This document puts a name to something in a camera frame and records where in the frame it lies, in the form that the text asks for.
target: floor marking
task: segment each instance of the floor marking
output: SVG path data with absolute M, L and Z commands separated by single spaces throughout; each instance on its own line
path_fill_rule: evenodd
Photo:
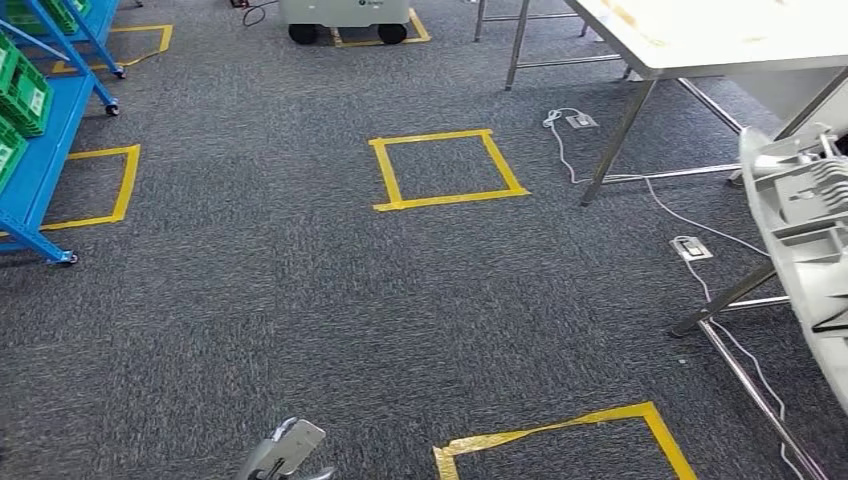
M 544 427 L 531 428 L 529 430 L 516 430 L 512 432 L 491 433 L 487 435 L 477 435 L 474 437 L 460 438 L 451 440 L 444 448 L 433 447 L 433 455 L 436 458 L 436 467 L 439 472 L 440 480 L 460 480 L 459 473 L 456 469 L 454 457 L 464 453 L 478 452 L 488 448 L 497 447 L 505 443 L 509 443 L 520 438 L 532 435 L 534 433 L 544 432 L 547 430 L 556 430 L 559 428 L 573 427 L 575 425 L 586 425 L 590 423 L 609 422 L 613 420 L 623 420 L 626 418 L 642 418 L 647 423 L 653 433 L 654 439 L 662 449 L 671 468 L 680 480 L 696 480 L 695 472 L 683 456 L 683 452 L 674 441 L 671 432 L 668 430 L 665 422 L 657 411 L 654 402 L 644 402 L 636 405 L 628 405 L 626 407 L 618 407 L 609 410 L 601 410 L 588 415 L 583 415 L 572 420 Z
M 128 62 L 115 62 L 115 63 L 118 64 L 121 67 L 129 67 L 131 65 L 135 65 L 135 64 L 141 62 L 142 60 L 147 60 L 150 57 L 153 57 L 155 55 L 159 55 L 160 53 L 166 52 L 169 48 L 171 48 L 171 36 L 174 33 L 174 26 L 173 25 L 144 25 L 144 26 L 140 26 L 140 27 L 119 27 L 119 28 L 113 28 L 113 29 L 109 30 L 112 33 L 117 33 L 117 32 L 143 32 L 143 31 L 150 31 L 150 30 L 161 30 L 162 31 L 162 36 L 159 39 L 159 50 L 145 54 L 145 55 L 143 55 L 139 58 L 136 58 L 135 60 L 130 60 Z M 106 70 L 109 67 L 107 65 L 98 64 L 98 65 L 89 65 L 89 68 L 91 68 L 92 70 Z M 62 60 L 59 60 L 56 63 L 54 63 L 53 69 L 51 70 L 51 73 L 74 73 L 74 72 L 76 72 L 76 69 L 74 69 L 73 67 L 69 67 Z
M 415 10 L 409 9 L 409 23 L 412 24 L 412 27 L 415 29 L 416 37 L 407 38 L 401 43 L 424 43 L 429 42 L 433 38 L 427 32 L 427 29 L 424 28 L 424 24 L 421 23 L 421 19 L 418 18 L 418 14 L 415 13 Z M 330 35 L 333 37 L 333 44 L 337 47 L 373 47 L 376 45 L 383 45 L 383 42 L 380 40 L 365 40 L 362 42 L 345 42 L 342 40 L 342 36 L 339 33 L 339 29 L 336 27 L 330 28 Z
M 392 167 L 392 162 L 389 160 L 389 152 L 386 150 L 386 145 L 472 137 L 480 137 L 483 142 L 483 147 L 495 163 L 495 167 L 498 169 L 498 172 L 501 174 L 501 177 L 506 183 L 506 189 L 459 195 L 441 195 L 438 197 L 416 198 L 410 200 L 403 199 L 403 196 L 400 193 L 400 187 L 398 186 L 397 177 L 395 177 L 394 168 Z M 509 168 L 509 164 L 507 164 L 498 149 L 498 146 L 495 145 L 494 140 L 492 140 L 492 131 L 490 129 L 430 133 L 426 135 L 410 135 L 405 137 L 374 138 L 369 140 L 368 144 L 374 148 L 374 152 L 377 155 L 377 164 L 380 166 L 380 173 L 383 175 L 383 182 L 386 184 L 386 193 L 389 196 L 389 203 L 374 205 L 374 210 L 377 210 L 378 212 L 404 210 L 407 208 L 425 207 L 430 205 L 492 200 L 495 198 L 517 197 L 530 194 L 530 192 L 518 183 L 518 180 Z
M 112 207 L 112 213 L 102 217 L 83 218 L 80 220 L 68 220 L 65 222 L 49 223 L 42 225 L 39 230 L 61 230 L 65 228 L 87 227 L 90 225 L 99 225 L 103 223 L 117 223 L 124 219 L 127 214 L 127 207 L 130 204 L 133 187 L 135 186 L 135 175 L 138 170 L 138 158 L 141 155 L 141 145 L 130 145 L 128 147 L 109 148 L 106 150 L 94 150 L 90 152 L 78 152 L 68 155 L 68 160 L 81 160 L 85 158 L 106 157 L 110 155 L 126 155 L 127 159 L 124 163 L 124 174 L 121 179 L 121 187 L 118 190 L 118 196 L 115 198 L 115 205 Z M 7 236 L 8 233 L 0 232 L 0 237 Z

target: white robot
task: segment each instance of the white robot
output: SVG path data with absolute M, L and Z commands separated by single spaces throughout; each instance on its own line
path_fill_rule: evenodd
M 289 36 L 302 45 L 315 43 L 318 25 L 369 27 L 377 25 L 383 43 L 406 39 L 409 0 L 280 0 L 280 13 L 289 24 Z

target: gray plastic object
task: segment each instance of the gray plastic object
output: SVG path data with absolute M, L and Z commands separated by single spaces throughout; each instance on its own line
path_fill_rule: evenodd
M 804 339 L 848 412 L 848 157 L 833 140 L 824 127 L 778 142 L 746 128 L 739 150 L 751 214 Z M 801 149 L 812 144 L 812 152 Z
M 325 436 L 323 430 L 308 421 L 289 418 L 250 452 L 235 480 L 288 479 Z M 300 480 L 328 480 L 333 473 L 335 468 L 327 467 Z

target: power cord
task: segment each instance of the power cord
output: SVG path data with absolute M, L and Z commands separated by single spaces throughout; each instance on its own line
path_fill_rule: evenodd
M 580 184 L 580 183 L 583 183 L 583 182 L 588 182 L 588 181 L 590 181 L 590 179 L 587 178 L 587 179 L 578 180 L 577 174 L 575 173 L 574 168 L 571 166 L 571 164 L 569 164 L 565 160 L 565 147 L 563 146 L 562 138 L 559 136 L 559 132 L 557 132 L 557 130 L 556 130 L 556 120 L 562 118 L 562 112 L 566 112 L 566 111 L 574 112 L 574 114 L 578 115 L 578 116 L 585 116 L 586 115 L 585 113 L 581 112 L 580 110 L 577 110 L 576 108 L 569 108 L 569 107 L 559 108 L 559 109 L 556 109 L 556 110 L 550 110 L 548 112 L 548 117 L 544 121 L 542 121 L 542 126 L 544 126 L 545 128 L 551 129 L 551 133 L 553 133 L 554 137 L 557 140 L 557 144 L 559 145 L 559 161 L 562 162 L 562 164 L 565 165 L 565 168 L 568 169 L 569 180 L 571 181 L 571 184 L 577 185 L 577 184 Z M 673 216 L 674 218 L 676 218 L 678 220 L 681 220 L 681 221 L 684 221 L 684 222 L 686 222 L 690 225 L 693 225 L 695 227 L 698 227 L 698 228 L 701 228 L 701 229 L 706 230 L 708 232 L 714 233 L 714 234 L 719 235 L 721 237 L 724 237 L 728 240 L 732 240 L 732 241 L 734 241 L 734 242 L 736 242 L 736 243 L 738 243 L 738 244 L 740 244 L 740 245 L 742 245 L 746 248 L 749 248 L 749 249 L 759 253 L 760 255 L 764 255 L 766 257 L 769 256 L 769 254 L 767 252 L 763 251 L 760 248 L 755 247 L 754 245 L 751 245 L 750 243 L 748 243 L 744 240 L 736 238 L 732 235 L 728 235 L 724 232 L 720 232 L 720 231 L 718 231 L 714 228 L 708 227 L 708 226 L 703 225 L 701 223 L 698 223 L 694 220 L 690 220 L 690 219 L 674 212 L 672 209 L 668 208 L 668 206 L 666 206 L 659 199 L 659 197 L 657 196 L 657 193 L 654 191 L 653 184 L 651 184 L 651 179 L 648 178 L 648 177 L 645 177 L 643 175 L 608 175 L 607 178 L 641 178 L 642 180 L 645 180 L 645 184 L 648 186 L 648 191 L 651 193 L 651 197 L 653 197 L 653 199 L 657 203 L 657 205 L 659 205 L 660 208 L 665 210 L 669 215 Z M 686 239 L 686 238 L 688 238 L 688 237 L 680 237 L 680 236 L 675 237 L 674 240 L 672 240 L 672 243 Z M 689 273 L 691 273 L 692 276 L 695 278 L 695 280 L 697 280 L 698 283 L 701 284 L 701 287 L 704 290 L 704 298 L 706 298 L 707 302 L 710 302 L 712 300 L 712 297 L 710 295 L 710 289 L 707 286 L 707 283 L 704 281 L 703 278 L 701 278 L 700 275 L 698 275 L 697 272 L 695 272 L 695 269 L 692 268 L 692 262 L 691 261 L 688 261 L 688 260 L 684 260 L 684 261 L 686 263 L 686 268 L 689 269 Z M 766 390 L 768 390 L 769 394 L 772 396 L 772 398 L 774 398 L 774 400 L 777 402 L 777 404 L 780 407 L 779 412 L 778 412 L 780 419 L 785 420 L 786 419 L 786 404 L 783 403 L 783 400 L 777 395 L 777 393 L 774 391 L 774 389 L 769 384 L 768 380 L 766 380 L 765 374 L 763 374 L 763 370 L 760 367 L 760 362 L 757 359 L 757 357 L 754 356 L 754 354 L 752 354 L 748 350 L 746 350 L 742 346 L 742 344 L 740 344 L 739 341 L 736 340 L 736 337 L 734 337 L 733 334 L 731 334 L 730 331 L 727 330 L 724 327 L 724 325 L 718 323 L 713 317 L 710 317 L 709 321 L 712 325 L 715 325 L 719 330 L 721 330 L 727 336 L 727 338 L 730 339 L 730 341 L 736 346 L 736 348 L 739 349 L 740 352 L 742 352 L 746 357 L 751 359 L 751 361 L 754 363 L 754 367 L 757 370 L 757 375 L 760 377 L 760 382 L 762 382 L 763 386 L 766 387 Z M 792 469 L 792 471 L 795 473 L 795 475 L 800 480 L 804 480 L 804 476 L 801 475 L 801 472 L 798 470 L 798 467 L 796 467 L 795 464 L 793 464 L 789 460 L 789 458 L 786 456 L 786 444 L 783 443 L 783 442 L 780 443 L 780 458 L 783 459 L 783 461 L 789 466 L 789 468 Z
M 672 242 L 677 242 L 686 238 L 688 237 L 675 237 Z M 698 283 L 701 284 L 701 287 L 704 289 L 704 298 L 709 303 L 712 300 L 712 297 L 710 296 L 710 289 L 707 286 L 707 282 L 705 282 L 704 279 L 701 278 L 701 276 L 695 272 L 695 269 L 692 268 L 691 261 L 684 260 L 684 262 L 686 263 L 686 268 L 689 269 L 689 273 L 691 273 L 695 280 L 697 280 Z M 736 340 L 736 337 L 734 337 L 733 334 L 730 333 L 730 331 L 724 327 L 724 325 L 718 323 L 713 317 L 710 317 L 709 321 L 711 324 L 718 327 L 719 330 L 721 330 L 727 336 L 727 338 L 730 339 L 730 341 L 733 342 L 734 345 L 736 345 L 736 348 L 739 349 L 740 352 L 742 352 L 743 354 L 745 354 L 746 357 L 751 359 L 751 361 L 754 363 L 754 368 L 757 370 L 757 376 L 760 377 L 760 382 L 763 384 L 764 387 L 766 387 L 766 390 L 768 390 L 769 394 L 772 396 L 772 398 L 774 398 L 774 400 L 780 407 L 780 409 L 778 410 L 778 416 L 781 420 L 786 420 L 786 404 L 783 403 L 783 400 L 780 398 L 780 396 L 777 395 L 774 389 L 771 388 L 771 385 L 769 384 L 768 380 L 766 380 L 766 376 L 763 373 L 762 368 L 760 367 L 760 362 L 759 360 L 757 360 L 757 357 L 754 356 L 753 353 L 746 350 L 745 347 L 743 347 L 742 344 L 740 344 L 739 341 Z M 793 464 L 786 456 L 786 444 L 783 442 L 780 442 L 780 458 L 783 459 L 784 463 L 789 465 L 789 468 L 791 468 L 792 471 L 795 472 L 795 475 L 800 480 L 804 480 L 804 476 L 801 475 L 801 472 L 798 470 L 798 467 L 796 467 L 795 464 Z
M 244 25 L 245 27 L 252 27 L 252 26 L 254 26 L 258 23 L 262 23 L 262 21 L 265 20 L 265 15 L 266 15 L 264 7 L 271 5 L 271 4 L 274 4 L 274 3 L 279 3 L 279 1 L 280 0 L 271 0 L 270 2 L 260 3 L 259 5 L 251 5 L 250 7 L 246 8 L 244 10 L 244 16 L 241 17 L 241 24 Z M 262 16 L 259 17 L 259 20 L 248 23 L 247 17 L 251 13 L 255 12 L 256 10 L 259 10 L 260 12 L 262 12 Z
M 570 107 L 559 108 L 559 109 L 556 109 L 556 110 L 550 110 L 548 112 L 548 117 L 545 120 L 542 121 L 542 126 L 545 127 L 545 128 L 551 129 L 551 133 L 554 134 L 554 138 L 556 138 L 557 144 L 559 145 L 559 161 L 562 162 L 562 164 L 565 165 L 565 168 L 568 169 L 571 184 L 572 185 L 578 185 L 578 184 L 583 183 L 583 182 L 588 182 L 588 181 L 590 181 L 590 179 L 585 178 L 585 179 L 578 180 L 577 174 L 575 173 L 574 168 L 571 166 L 571 164 L 569 164 L 565 160 L 565 147 L 563 146 L 562 138 L 559 136 L 559 132 L 557 132 L 557 129 L 556 129 L 556 121 L 558 119 L 562 118 L 562 112 L 565 112 L 565 111 L 573 112 L 575 115 L 578 115 L 578 116 L 588 116 L 585 113 L 581 112 L 580 110 L 577 110 L 576 108 L 570 108 Z M 643 175 L 607 175 L 607 178 L 640 178 L 640 179 L 645 181 L 645 184 L 648 185 L 648 191 L 651 193 L 651 197 L 653 197 L 653 199 L 657 203 L 657 205 L 659 205 L 660 208 L 665 210 L 669 215 L 673 216 L 674 218 L 676 218 L 678 220 L 684 221 L 684 222 L 686 222 L 690 225 L 698 227 L 700 229 L 706 230 L 708 232 L 712 232 L 712 233 L 714 233 L 714 234 L 716 234 L 720 237 L 724 237 L 728 240 L 732 240 L 732 241 L 742 245 L 743 247 L 749 248 L 749 249 L 759 253 L 760 255 L 764 255 L 766 257 L 769 256 L 769 254 L 766 253 L 765 251 L 763 251 L 762 249 L 757 248 L 754 245 L 751 245 L 750 243 L 748 243 L 744 240 L 736 238 L 732 235 L 728 235 L 724 232 L 720 232 L 720 231 L 718 231 L 714 228 L 708 227 L 708 226 L 701 224 L 701 223 L 698 223 L 694 220 L 690 220 L 690 219 L 684 217 L 683 215 L 680 215 L 680 214 L 674 212 L 672 209 L 668 208 L 668 206 L 666 206 L 660 200 L 660 198 L 657 196 L 657 193 L 654 191 L 654 186 L 653 186 L 653 184 L 651 184 L 651 179 L 648 178 L 648 177 L 645 177 Z

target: stainless steel frame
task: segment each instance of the stainless steel frame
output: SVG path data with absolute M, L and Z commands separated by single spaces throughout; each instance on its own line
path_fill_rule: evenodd
M 483 17 L 483 3 L 485 0 L 480 0 L 480 5 L 478 6 L 477 11 L 477 30 L 474 35 L 474 41 L 478 41 L 480 39 L 480 29 L 482 28 L 482 22 L 486 21 L 485 17 Z M 621 55 L 598 55 L 595 57 L 581 57 L 581 58 L 568 58 L 565 60 L 553 60 L 550 62 L 529 62 L 529 63 L 521 63 L 521 45 L 524 43 L 524 30 L 527 27 L 527 20 L 532 20 L 534 18 L 548 18 L 547 16 L 540 15 L 529 15 L 528 11 L 530 10 L 530 0 L 523 0 L 521 2 L 521 11 L 518 16 L 515 17 L 515 20 L 518 20 L 518 27 L 515 30 L 515 40 L 512 43 L 512 59 L 509 63 L 509 71 L 506 74 L 506 91 L 512 90 L 512 84 L 515 82 L 515 73 L 523 68 L 538 68 L 538 67 L 553 67 L 557 65 L 575 65 L 578 63 L 594 63 L 594 62 L 608 62 L 610 60 L 621 60 Z M 577 13 L 565 13 L 560 14 L 567 17 L 579 17 Z M 584 20 L 583 29 L 580 31 L 580 36 L 585 36 L 586 32 L 589 29 L 589 24 Z
M 697 326 L 702 332 L 704 332 L 704 335 L 707 336 L 707 339 L 710 341 L 713 347 L 718 350 L 718 353 L 719 355 L 721 355 L 721 358 L 725 361 L 725 363 L 727 363 L 727 365 L 733 371 L 733 374 L 736 375 L 736 378 L 738 378 L 739 381 L 742 383 L 742 386 L 745 388 L 745 391 L 754 400 L 754 403 L 757 404 L 757 407 L 759 407 L 759 409 L 765 414 L 766 418 L 768 418 L 769 423 L 771 423 L 771 425 L 777 431 L 781 441 L 786 444 L 786 447 L 798 460 L 803 471 L 807 473 L 810 479 L 827 480 L 827 475 L 825 475 L 825 473 L 822 471 L 821 467 L 819 467 L 815 459 L 810 456 L 809 453 L 807 453 L 803 445 L 789 430 L 789 427 L 786 426 L 786 423 L 784 423 L 784 421 L 780 419 L 780 415 L 778 415 L 778 413 L 774 411 L 774 409 L 771 407 L 771 404 L 769 404 L 766 396 L 754 383 L 754 381 L 751 379 L 751 377 L 748 375 L 748 373 L 745 371 L 745 369 L 742 367 L 736 357 L 733 356 L 733 353 L 727 347 L 727 344 L 724 343 L 724 341 L 721 339 L 721 336 L 719 336 L 718 332 L 715 331 L 713 325 L 710 323 L 710 319 L 712 318 L 712 316 L 718 312 L 748 308 L 760 308 L 764 306 L 779 305 L 781 303 L 786 303 L 788 301 L 788 297 L 775 297 L 762 300 L 751 300 L 748 302 L 738 302 L 735 304 L 732 303 L 738 300 L 739 298 L 745 296 L 752 290 L 756 289 L 758 286 L 765 283 L 768 279 L 775 276 L 775 274 L 776 272 L 771 262 L 769 262 L 767 265 L 763 265 L 762 267 L 758 268 L 750 275 L 742 279 L 742 281 L 740 281 L 738 284 L 727 289 L 717 298 L 701 307 L 689 318 L 674 326 L 669 333 L 673 337 L 680 338 L 695 326 Z
M 527 20 L 540 20 L 544 18 L 572 18 L 579 17 L 576 13 L 547 13 L 541 15 L 527 15 Z M 483 24 L 486 22 L 511 22 L 515 20 L 519 20 L 521 18 L 520 15 L 502 15 L 495 17 L 487 17 L 486 16 L 486 0 L 478 0 L 477 2 L 477 24 L 474 25 L 474 41 L 479 42 L 480 36 L 483 34 Z M 589 25 L 583 23 L 583 33 L 581 36 L 586 35 L 586 30 L 589 28 Z
M 625 71 L 624 77 L 626 78 L 631 70 L 631 66 L 636 67 L 644 67 L 641 64 L 641 60 L 636 58 L 632 52 L 630 52 L 627 47 L 621 44 L 617 38 L 614 36 L 610 36 L 610 38 L 605 38 L 605 40 L 617 51 L 621 54 L 619 55 L 605 55 L 602 57 L 587 57 L 587 58 L 577 58 L 577 59 L 567 59 L 567 60 L 558 60 L 558 61 L 550 61 L 550 62 L 536 62 L 536 63 L 528 63 L 522 64 L 520 62 L 521 56 L 521 45 L 524 40 L 524 31 L 527 25 L 528 20 L 528 10 L 529 10 L 530 0 L 523 0 L 521 4 L 521 12 L 518 18 L 518 27 L 516 28 L 515 33 L 515 41 L 513 43 L 512 49 L 512 59 L 510 62 L 509 71 L 507 72 L 507 80 L 506 80 L 506 90 L 511 90 L 512 85 L 515 81 L 515 73 L 517 70 L 522 68 L 532 68 L 532 67 L 542 67 L 542 66 L 554 66 L 554 65 L 571 65 L 576 63 L 590 63 L 590 62 L 598 62 L 598 61 L 608 61 L 615 60 L 618 58 L 623 58 L 627 64 L 628 69 Z M 574 8 L 576 12 L 583 12 L 583 20 L 585 22 L 582 35 L 585 35 L 586 30 L 589 26 L 593 28 L 599 28 L 598 21 L 588 12 L 584 12 L 578 2 L 570 2 L 571 6 Z M 707 75 L 709 72 L 707 70 L 699 71 L 699 75 Z M 716 115 L 725 125 L 727 125 L 731 130 L 736 132 L 737 134 L 741 132 L 742 125 L 737 122 L 733 117 L 731 117 L 723 108 L 721 108 L 717 103 L 715 103 L 711 98 L 709 98 L 704 92 L 695 87 L 692 82 L 687 80 L 684 77 L 685 73 L 681 71 L 679 75 L 670 76 L 666 75 L 663 78 L 674 78 L 677 82 L 683 87 L 686 91 L 691 93 L 699 102 L 701 102 L 704 106 L 707 107 L 714 115 Z M 628 105 L 627 110 L 624 113 L 624 118 L 621 120 L 618 128 L 613 134 L 612 140 L 607 147 L 607 150 L 604 152 L 601 157 L 598 166 L 596 167 L 595 173 L 592 177 L 592 181 L 586 187 L 586 190 L 580 200 L 580 205 L 586 206 L 594 200 L 598 191 L 601 188 L 601 185 L 606 183 L 621 183 L 626 181 L 635 181 L 635 180 L 643 180 L 645 177 L 647 178 L 670 178 L 670 177 L 678 177 L 678 176 L 686 176 L 686 175 L 698 175 L 704 173 L 714 173 L 728 170 L 738 170 L 740 168 L 739 164 L 731 164 L 731 165 L 719 165 L 712 167 L 702 167 L 702 168 L 694 168 L 694 169 L 685 169 L 685 170 L 677 170 L 672 172 L 659 172 L 644 176 L 636 176 L 631 178 L 616 178 L 616 179 L 607 179 L 606 175 L 609 171 L 609 168 L 612 166 L 616 157 L 618 156 L 619 151 L 624 143 L 624 140 L 627 138 L 627 134 L 630 130 L 630 127 L 636 121 L 636 117 L 638 117 L 639 112 L 642 110 L 645 102 L 651 94 L 651 91 L 656 86 L 659 79 L 657 75 L 650 75 L 649 79 L 644 81 L 641 85 L 639 85 L 634 98 L 631 100 L 630 105 Z M 815 98 L 810 105 L 808 105 L 799 115 L 798 118 L 791 122 L 789 126 L 782 132 L 780 132 L 778 139 L 785 138 L 795 133 L 795 130 L 803 124 L 804 119 L 808 118 L 813 112 L 818 110 L 821 105 L 824 104 L 825 101 L 833 94 L 833 91 L 839 87 L 843 80 L 848 78 L 848 68 L 843 70 L 843 72 L 837 76 L 825 89 Z M 687 330 L 697 326 L 704 334 L 707 336 L 707 339 L 710 343 L 718 350 L 722 359 L 727 363 L 727 365 L 733 371 L 733 374 L 737 379 L 742 383 L 742 386 L 745 388 L 748 395 L 754 400 L 757 407 L 765 414 L 768 418 L 769 423 L 774 427 L 780 436 L 781 440 L 786 444 L 789 448 L 789 451 L 795 456 L 798 462 L 801 465 L 801 468 L 808 475 L 809 478 L 813 480 L 827 480 L 827 476 L 822 471 L 821 467 L 818 466 L 816 461 L 806 452 L 803 446 L 798 442 L 798 440 L 794 437 L 792 432 L 788 429 L 786 424 L 780 419 L 780 416 L 775 413 L 774 409 L 771 408 L 768 401 L 766 400 L 765 395 L 763 395 L 762 391 L 756 386 L 750 376 L 748 376 L 745 369 L 741 366 L 741 364 L 736 360 L 733 354 L 730 352 L 730 349 L 718 335 L 718 333 L 713 329 L 712 324 L 710 323 L 710 319 L 713 315 L 722 311 L 736 311 L 736 310 L 746 310 L 752 308 L 760 308 L 764 306 L 770 305 L 779 305 L 788 302 L 788 297 L 775 297 L 775 298 L 765 298 L 759 300 L 748 300 L 748 301 L 737 301 L 745 294 L 754 290 L 756 287 L 764 283 L 766 280 L 775 275 L 774 267 L 769 264 L 768 266 L 762 267 L 751 275 L 746 277 L 742 282 L 740 282 L 737 286 L 729 289 L 724 294 L 720 295 L 717 299 L 709 302 L 707 305 L 704 305 L 700 308 L 695 314 L 690 316 L 688 319 L 684 320 L 680 324 L 676 325 L 671 329 L 671 334 L 673 336 L 682 336 L 685 335 Z

